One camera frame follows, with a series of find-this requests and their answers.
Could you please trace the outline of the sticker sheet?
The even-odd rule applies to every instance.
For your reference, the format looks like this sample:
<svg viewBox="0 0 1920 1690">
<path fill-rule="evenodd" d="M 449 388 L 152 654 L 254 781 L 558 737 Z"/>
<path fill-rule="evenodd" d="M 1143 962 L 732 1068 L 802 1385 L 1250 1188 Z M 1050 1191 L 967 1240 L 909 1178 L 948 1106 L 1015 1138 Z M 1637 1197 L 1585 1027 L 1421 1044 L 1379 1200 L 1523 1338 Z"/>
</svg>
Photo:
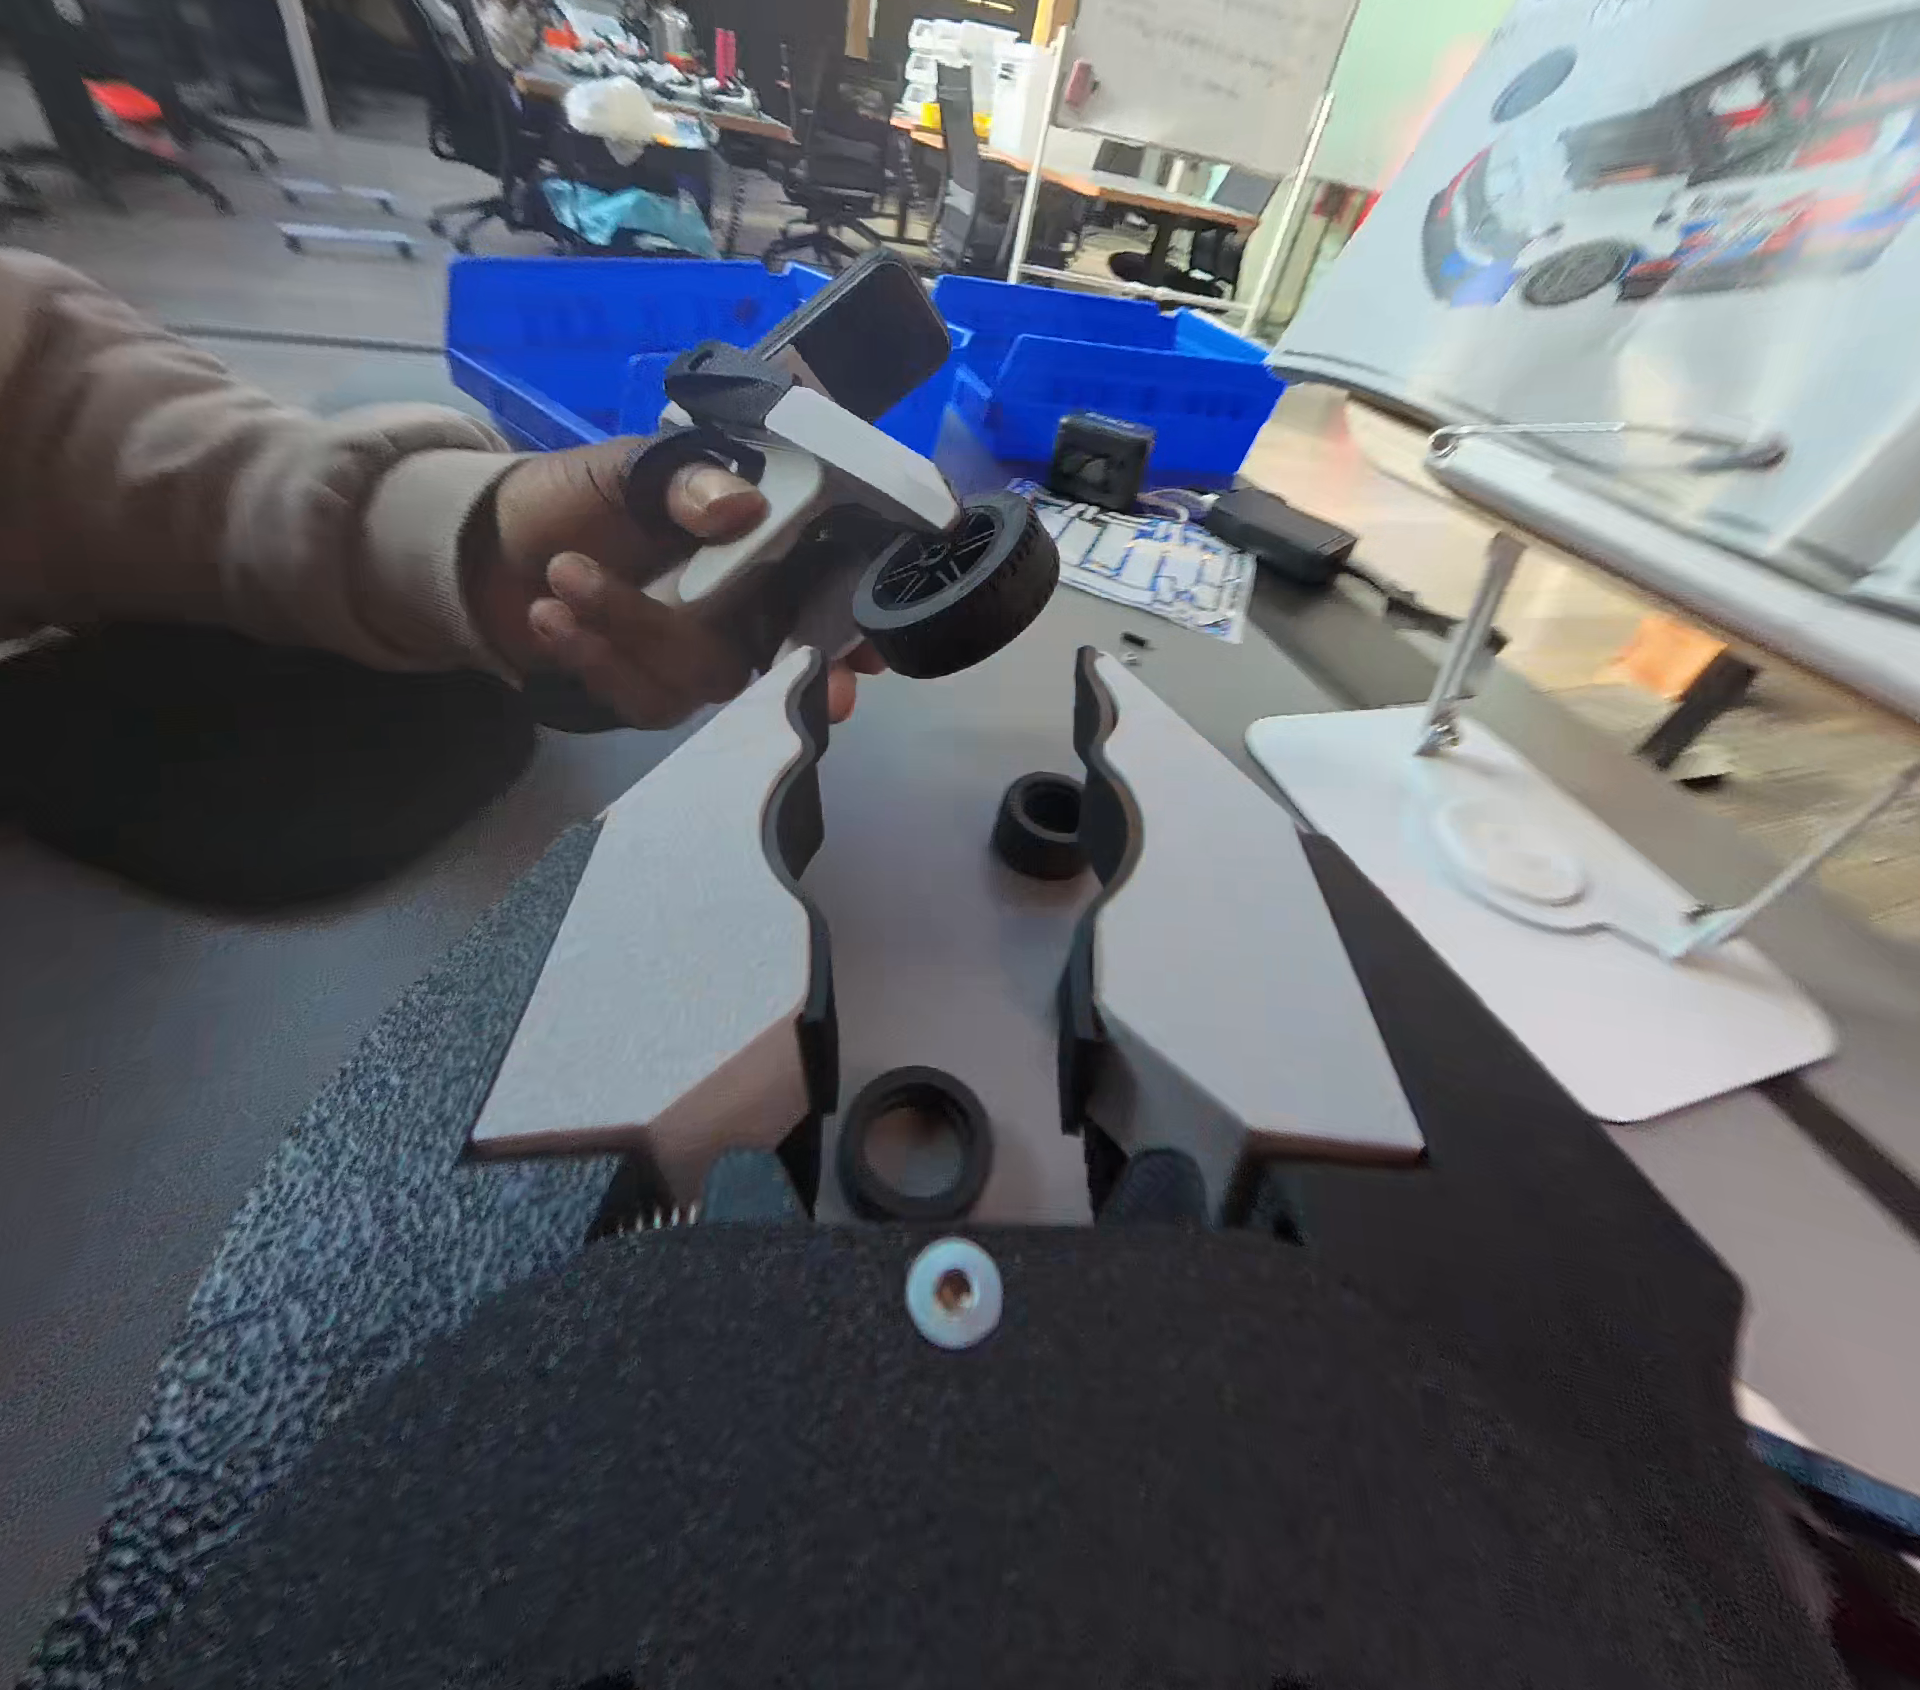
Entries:
<svg viewBox="0 0 1920 1690">
<path fill-rule="evenodd" d="M 1218 540 L 1182 494 L 1150 494 L 1127 514 L 1060 502 L 1034 479 L 1009 485 L 1057 551 L 1060 586 L 1236 645 L 1250 620 L 1257 560 Z"/>
</svg>

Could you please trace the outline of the cluttered background work table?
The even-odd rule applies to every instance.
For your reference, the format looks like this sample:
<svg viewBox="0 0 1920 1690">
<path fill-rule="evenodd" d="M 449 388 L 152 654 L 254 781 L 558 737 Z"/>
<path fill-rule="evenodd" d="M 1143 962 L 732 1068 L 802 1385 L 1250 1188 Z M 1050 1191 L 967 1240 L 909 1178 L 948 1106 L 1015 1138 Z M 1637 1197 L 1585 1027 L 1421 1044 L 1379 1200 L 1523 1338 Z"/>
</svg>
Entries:
<svg viewBox="0 0 1920 1690">
<path fill-rule="evenodd" d="M 766 114 L 752 90 L 660 58 L 625 18 L 578 0 L 547 1 L 533 53 L 509 76 L 520 99 L 552 105 L 619 148 L 797 148 L 792 125 Z"/>
</svg>

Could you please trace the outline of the red seat office chair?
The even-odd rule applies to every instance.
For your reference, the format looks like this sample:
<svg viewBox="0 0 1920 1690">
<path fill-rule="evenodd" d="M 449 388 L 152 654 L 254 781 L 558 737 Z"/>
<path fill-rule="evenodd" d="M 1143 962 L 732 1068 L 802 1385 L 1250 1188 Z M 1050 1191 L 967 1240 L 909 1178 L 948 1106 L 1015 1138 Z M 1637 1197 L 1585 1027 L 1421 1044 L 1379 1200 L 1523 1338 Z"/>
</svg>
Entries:
<svg viewBox="0 0 1920 1690">
<path fill-rule="evenodd" d="M 121 182 L 154 173 L 234 206 L 188 156 L 193 142 L 232 150 L 264 176 L 276 150 L 193 98 L 199 61 L 183 0 L 3 0 L 3 38 L 37 105 L 44 139 L 3 148 L 3 189 L 42 207 L 34 172 L 60 169 L 123 210 Z"/>
</svg>

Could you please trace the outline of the black toy wheel rim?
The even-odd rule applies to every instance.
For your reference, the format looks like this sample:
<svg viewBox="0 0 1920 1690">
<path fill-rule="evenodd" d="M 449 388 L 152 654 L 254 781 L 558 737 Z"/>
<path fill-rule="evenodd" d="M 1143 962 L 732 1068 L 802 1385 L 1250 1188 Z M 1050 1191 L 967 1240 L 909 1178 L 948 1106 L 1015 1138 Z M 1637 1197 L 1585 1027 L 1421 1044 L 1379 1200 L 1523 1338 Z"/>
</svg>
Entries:
<svg viewBox="0 0 1920 1690">
<path fill-rule="evenodd" d="M 969 587 L 986 570 L 1002 530 L 1000 514 L 973 506 L 945 535 L 902 540 L 875 562 L 868 577 L 868 607 L 891 617 Z"/>
</svg>

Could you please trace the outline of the black rubber toy tyre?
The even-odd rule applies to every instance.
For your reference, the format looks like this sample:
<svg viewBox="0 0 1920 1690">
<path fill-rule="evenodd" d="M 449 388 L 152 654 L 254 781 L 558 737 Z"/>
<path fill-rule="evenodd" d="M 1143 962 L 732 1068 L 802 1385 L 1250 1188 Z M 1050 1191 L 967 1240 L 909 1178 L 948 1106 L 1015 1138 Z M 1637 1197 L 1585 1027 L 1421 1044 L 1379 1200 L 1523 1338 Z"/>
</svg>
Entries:
<svg viewBox="0 0 1920 1690">
<path fill-rule="evenodd" d="M 1084 786 L 1078 777 L 1034 769 L 1003 790 L 990 847 L 1011 871 L 1034 881 L 1069 881 L 1088 867 Z"/>
<path fill-rule="evenodd" d="M 903 1108 L 948 1125 L 958 1167 L 931 1191 L 909 1191 L 882 1178 L 868 1156 L 873 1125 Z M 838 1188 L 848 1210 L 871 1224 L 955 1225 L 980 1203 L 994 1172 L 995 1140 L 986 1104 L 948 1071 L 905 1064 L 868 1080 L 841 1111 L 834 1152 Z"/>
<path fill-rule="evenodd" d="M 964 502 L 962 519 L 980 506 L 995 511 L 1003 530 L 969 587 L 894 616 L 882 616 L 868 605 L 868 577 L 890 549 L 902 540 L 945 533 L 897 537 L 859 577 L 849 600 L 851 621 L 891 672 L 936 679 L 972 670 L 1014 643 L 1046 610 L 1057 586 L 1060 558 L 1039 516 L 1018 491 L 1000 489 Z"/>
</svg>

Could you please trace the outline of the blue plastic storage bin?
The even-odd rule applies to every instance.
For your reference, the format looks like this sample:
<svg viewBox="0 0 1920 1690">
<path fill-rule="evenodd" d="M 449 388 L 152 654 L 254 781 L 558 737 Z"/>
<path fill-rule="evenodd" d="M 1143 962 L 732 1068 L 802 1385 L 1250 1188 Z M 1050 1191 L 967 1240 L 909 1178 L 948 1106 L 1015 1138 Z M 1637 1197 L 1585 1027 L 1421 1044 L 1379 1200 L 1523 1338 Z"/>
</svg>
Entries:
<svg viewBox="0 0 1920 1690">
<path fill-rule="evenodd" d="M 1266 353 L 1205 312 L 948 274 L 937 445 L 1039 476 L 1068 415 L 1154 434 L 1152 485 L 1215 489 L 1246 463 L 1284 396 Z"/>
</svg>

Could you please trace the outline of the black office chair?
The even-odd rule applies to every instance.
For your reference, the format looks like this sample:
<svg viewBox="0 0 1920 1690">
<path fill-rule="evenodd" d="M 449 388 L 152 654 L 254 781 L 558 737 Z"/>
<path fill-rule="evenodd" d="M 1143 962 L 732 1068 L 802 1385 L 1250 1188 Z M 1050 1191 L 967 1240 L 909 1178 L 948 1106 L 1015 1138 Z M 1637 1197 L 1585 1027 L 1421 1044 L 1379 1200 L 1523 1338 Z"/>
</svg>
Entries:
<svg viewBox="0 0 1920 1690">
<path fill-rule="evenodd" d="M 549 145 L 558 107 L 539 104 L 528 114 L 512 72 L 497 61 L 474 20 L 471 0 L 454 1 L 474 46 L 474 60 L 465 64 L 441 48 L 411 0 L 395 0 L 420 70 L 429 152 L 489 180 L 488 195 L 429 212 L 427 231 L 459 256 L 471 251 L 488 224 L 545 238 L 563 254 L 582 249 L 583 244 L 556 228 L 539 189 L 539 180 L 560 168 Z"/>
<path fill-rule="evenodd" d="M 930 248 L 950 275 L 1003 281 L 1014 239 L 1003 166 L 986 160 L 966 64 L 936 65 L 944 177 Z"/>
<path fill-rule="evenodd" d="M 875 225 L 890 187 L 897 92 L 868 61 L 840 55 L 821 65 L 797 153 L 781 176 L 795 216 L 762 251 L 779 271 L 810 260 L 836 274 L 882 246 Z"/>
</svg>

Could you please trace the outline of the white rolling pole stand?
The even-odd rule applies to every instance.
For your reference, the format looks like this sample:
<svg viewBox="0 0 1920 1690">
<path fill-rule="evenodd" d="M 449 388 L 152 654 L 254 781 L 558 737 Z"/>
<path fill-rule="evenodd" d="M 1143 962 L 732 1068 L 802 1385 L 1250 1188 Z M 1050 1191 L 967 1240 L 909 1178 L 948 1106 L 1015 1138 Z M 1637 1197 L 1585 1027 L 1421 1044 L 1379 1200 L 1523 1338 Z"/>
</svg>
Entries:
<svg viewBox="0 0 1920 1690">
<path fill-rule="evenodd" d="M 324 88 L 324 72 L 313 42 L 305 0 L 274 0 L 290 53 L 311 166 L 317 176 L 276 168 L 281 214 L 278 231 L 288 251 L 303 256 L 313 248 L 362 248 L 416 262 L 418 238 L 399 225 L 399 207 L 386 187 L 350 183 L 337 150 L 337 133 Z"/>
</svg>

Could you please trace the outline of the wooden pillar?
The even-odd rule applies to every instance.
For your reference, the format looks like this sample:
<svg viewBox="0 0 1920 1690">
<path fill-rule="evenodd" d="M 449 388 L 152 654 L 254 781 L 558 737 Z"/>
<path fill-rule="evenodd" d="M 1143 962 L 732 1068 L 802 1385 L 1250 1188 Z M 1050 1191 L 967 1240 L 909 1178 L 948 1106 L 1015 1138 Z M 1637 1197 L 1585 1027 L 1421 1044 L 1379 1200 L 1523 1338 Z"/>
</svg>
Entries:
<svg viewBox="0 0 1920 1690">
<path fill-rule="evenodd" d="M 1634 634 L 1620 645 L 1612 678 L 1675 704 L 1723 651 L 1725 645 L 1720 640 L 1694 624 L 1646 611 Z"/>
</svg>

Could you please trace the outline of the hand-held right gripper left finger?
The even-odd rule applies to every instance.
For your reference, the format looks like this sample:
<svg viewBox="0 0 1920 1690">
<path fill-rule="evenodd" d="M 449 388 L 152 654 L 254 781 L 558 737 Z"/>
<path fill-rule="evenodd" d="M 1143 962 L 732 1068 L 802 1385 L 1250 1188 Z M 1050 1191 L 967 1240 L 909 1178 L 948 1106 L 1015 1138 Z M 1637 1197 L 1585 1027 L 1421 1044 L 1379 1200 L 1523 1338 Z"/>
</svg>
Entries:
<svg viewBox="0 0 1920 1690">
<path fill-rule="evenodd" d="M 720 707 L 600 813 L 587 862 L 471 1124 L 480 1159 L 618 1156 L 685 1210 L 732 1150 L 806 1207 L 840 1053 L 826 920 L 827 660 L 812 648 Z"/>
</svg>

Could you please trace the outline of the teal plastic bag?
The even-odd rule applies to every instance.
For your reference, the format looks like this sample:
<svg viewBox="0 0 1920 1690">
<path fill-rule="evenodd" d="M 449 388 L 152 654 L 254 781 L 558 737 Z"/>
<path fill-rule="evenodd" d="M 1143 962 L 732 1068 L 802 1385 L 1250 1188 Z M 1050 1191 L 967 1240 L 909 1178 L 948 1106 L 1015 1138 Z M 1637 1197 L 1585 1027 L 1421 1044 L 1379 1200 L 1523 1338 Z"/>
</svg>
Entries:
<svg viewBox="0 0 1920 1690">
<path fill-rule="evenodd" d="M 661 194 L 641 185 L 597 187 L 545 176 L 539 180 L 539 197 L 553 225 L 592 251 L 717 257 L 708 216 L 691 194 Z"/>
</svg>

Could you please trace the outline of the person's left forearm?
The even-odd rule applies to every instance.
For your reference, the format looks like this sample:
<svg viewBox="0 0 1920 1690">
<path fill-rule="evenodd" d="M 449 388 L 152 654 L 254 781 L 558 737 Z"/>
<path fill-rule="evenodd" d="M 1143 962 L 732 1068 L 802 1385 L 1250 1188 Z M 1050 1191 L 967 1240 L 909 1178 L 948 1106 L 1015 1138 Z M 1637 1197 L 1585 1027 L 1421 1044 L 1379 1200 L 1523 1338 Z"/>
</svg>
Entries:
<svg viewBox="0 0 1920 1690">
<path fill-rule="evenodd" d="M 461 556 L 514 463 L 448 405 L 278 405 L 78 270 L 1 254 L 5 641 L 172 621 L 508 676 Z"/>
</svg>

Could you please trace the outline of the black power adapter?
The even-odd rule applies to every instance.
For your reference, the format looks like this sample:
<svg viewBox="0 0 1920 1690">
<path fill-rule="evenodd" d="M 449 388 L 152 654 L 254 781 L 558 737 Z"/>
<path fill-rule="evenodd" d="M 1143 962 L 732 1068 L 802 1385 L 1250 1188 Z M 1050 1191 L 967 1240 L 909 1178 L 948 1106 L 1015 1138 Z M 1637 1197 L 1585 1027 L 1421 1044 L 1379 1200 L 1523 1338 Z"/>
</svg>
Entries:
<svg viewBox="0 0 1920 1690">
<path fill-rule="evenodd" d="M 1211 497 L 1204 526 L 1221 543 L 1301 590 L 1329 587 L 1358 548 L 1351 530 L 1255 485 L 1236 485 Z"/>
</svg>

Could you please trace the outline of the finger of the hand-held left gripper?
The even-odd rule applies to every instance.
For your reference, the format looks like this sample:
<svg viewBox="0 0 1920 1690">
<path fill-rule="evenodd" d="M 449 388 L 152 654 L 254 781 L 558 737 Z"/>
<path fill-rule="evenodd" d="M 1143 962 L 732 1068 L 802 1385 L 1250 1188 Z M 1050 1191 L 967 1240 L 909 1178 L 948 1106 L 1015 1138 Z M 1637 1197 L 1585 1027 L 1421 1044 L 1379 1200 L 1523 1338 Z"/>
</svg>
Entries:
<svg viewBox="0 0 1920 1690">
<path fill-rule="evenodd" d="M 816 462 L 829 509 L 859 509 L 926 535 L 962 521 L 962 502 L 930 458 L 803 383 L 770 408 L 770 440 Z"/>
</svg>

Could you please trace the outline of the white whiteboard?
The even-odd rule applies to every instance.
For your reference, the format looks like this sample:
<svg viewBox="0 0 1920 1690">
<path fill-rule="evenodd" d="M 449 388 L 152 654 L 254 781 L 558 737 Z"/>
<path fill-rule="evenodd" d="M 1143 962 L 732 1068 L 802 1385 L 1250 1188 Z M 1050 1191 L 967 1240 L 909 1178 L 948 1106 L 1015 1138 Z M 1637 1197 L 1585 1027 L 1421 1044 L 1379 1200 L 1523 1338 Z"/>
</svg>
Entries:
<svg viewBox="0 0 1920 1690">
<path fill-rule="evenodd" d="M 1076 0 L 1048 125 L 1297 172 L 1359 0 Z"/>
</svg>

